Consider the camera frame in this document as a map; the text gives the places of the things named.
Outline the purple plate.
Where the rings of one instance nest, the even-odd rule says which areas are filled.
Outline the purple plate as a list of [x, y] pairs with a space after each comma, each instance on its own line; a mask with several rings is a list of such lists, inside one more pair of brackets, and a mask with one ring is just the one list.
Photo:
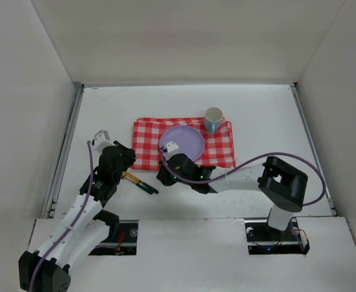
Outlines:
[[204, 152], [204, 138], [193, 127], [178, 125], [166, 130], [160, 140], [159, 149], [166, 143], [173, 141], [179, 148], [180, 153], [185, 154], [192, 161], [196, 161]]

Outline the gold knife green handle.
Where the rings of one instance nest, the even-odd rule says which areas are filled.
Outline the gold knife green handle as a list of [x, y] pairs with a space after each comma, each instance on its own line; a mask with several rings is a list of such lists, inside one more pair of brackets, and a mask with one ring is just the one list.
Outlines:
[[155, 189], [154, 187], [144, 183], [144, 182], [139, 182], [136, 184], [140, 189], [142, 189], [143, 191], [147, 192], [148, 194], [158, 194], [159, 191], [157, 189]]

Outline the red checkered cloth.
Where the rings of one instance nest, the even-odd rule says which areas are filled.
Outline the red checkered cloth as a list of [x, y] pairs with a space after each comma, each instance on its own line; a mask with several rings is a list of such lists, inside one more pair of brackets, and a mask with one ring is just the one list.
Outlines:
[[222, 119], [220, 127], [214, 134], [208, 133], [202, 117], [173, 117], [173, 118], [138, 118], [133, 124], [132, 148], [136, 153], [135, 170], [159, 170], [160, 139], [169, 128], [178, 125], [192, 127], [204, 138], [204, 150], [197, 159], [199, 165], [215, 165], [219, 167], [234, 167], [234, 144], [232, 123]]

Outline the blue mug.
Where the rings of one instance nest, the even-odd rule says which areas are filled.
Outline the blue mug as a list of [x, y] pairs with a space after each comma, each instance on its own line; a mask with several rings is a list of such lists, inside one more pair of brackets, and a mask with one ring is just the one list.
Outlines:
[[210, 107], [204, 112], [204, 127], [208, 133], [214, 134], [223, 121], [223, 112], [217, 107]]

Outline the gold fork green handle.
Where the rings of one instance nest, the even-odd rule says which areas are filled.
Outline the gold fork green handle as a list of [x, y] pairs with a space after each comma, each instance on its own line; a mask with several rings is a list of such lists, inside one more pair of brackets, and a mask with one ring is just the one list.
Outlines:
[[126, 179], [131, 181], [133, 184], [140, 184], [141, 180], [138, 179], [137, 177], [135, 177], [133, 174], [129, 173], [129, 172], [123, 172], [122, 174], [122, 179]]

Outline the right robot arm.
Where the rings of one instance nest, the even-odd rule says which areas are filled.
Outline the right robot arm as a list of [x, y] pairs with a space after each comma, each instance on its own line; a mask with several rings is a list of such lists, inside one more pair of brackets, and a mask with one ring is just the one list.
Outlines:
[[304, 172], [275, 156], [251, 167], [224, 169], [196, 165], [182, 153], [161, 159], [156, 178], [164, 186], [182, 183], [202, 194], [230, 190], [262, 192], [273, 203], [267, 225], [279, 231], [286, 231], [293, 215], [302, 211], [308, 182]]

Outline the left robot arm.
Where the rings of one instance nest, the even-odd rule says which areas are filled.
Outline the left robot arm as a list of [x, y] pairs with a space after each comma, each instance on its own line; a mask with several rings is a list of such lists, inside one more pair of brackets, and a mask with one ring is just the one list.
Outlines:
[[104, 210], [123, 172], [136, 160], [135, 151], [118, 141], [103, 147], [97, 165], [56, 230], [34, 251], [18, 260], [24, 291], [67, 291], [72, 272], [102, 241], [119, 228], [119, 217]]

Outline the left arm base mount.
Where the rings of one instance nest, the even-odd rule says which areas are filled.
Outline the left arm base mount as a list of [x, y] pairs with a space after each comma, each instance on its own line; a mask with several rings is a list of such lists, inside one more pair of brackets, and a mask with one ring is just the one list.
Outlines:
[[113, 235], [99, 243], [90, 256], [135, 256], [137, 254], [139, 222], [124, 220]]

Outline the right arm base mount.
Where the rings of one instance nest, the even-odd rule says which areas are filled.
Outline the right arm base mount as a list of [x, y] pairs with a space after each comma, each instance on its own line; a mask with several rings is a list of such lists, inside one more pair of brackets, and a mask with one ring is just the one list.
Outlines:
[[307, 255], [310, 242], [305, 230], [292, 218], [285, 231], [269, 227], [264, 219], [245, 221], [249, 255], [300, 254]]

